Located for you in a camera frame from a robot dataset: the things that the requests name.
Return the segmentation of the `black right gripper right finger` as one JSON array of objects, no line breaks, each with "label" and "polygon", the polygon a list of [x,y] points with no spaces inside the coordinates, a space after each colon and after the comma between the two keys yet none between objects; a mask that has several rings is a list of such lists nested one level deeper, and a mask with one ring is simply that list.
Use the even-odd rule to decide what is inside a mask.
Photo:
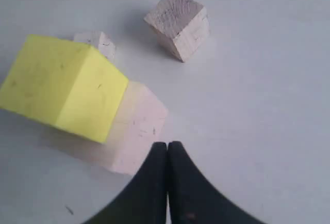
[{"label": "black right gripper right finger", "polygon": [[181,142],[169,143],[168,164],[171,223],[262,223],[222,195]]}]

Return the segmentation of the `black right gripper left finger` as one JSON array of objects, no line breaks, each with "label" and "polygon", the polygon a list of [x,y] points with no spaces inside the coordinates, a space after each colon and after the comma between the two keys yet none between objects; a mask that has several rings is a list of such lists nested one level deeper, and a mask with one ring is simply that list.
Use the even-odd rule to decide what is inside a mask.
[{"label": "black right gripper left finger", "polygon": [[127,186],[86,223],[166,223],[167,144],[153,143]]}]

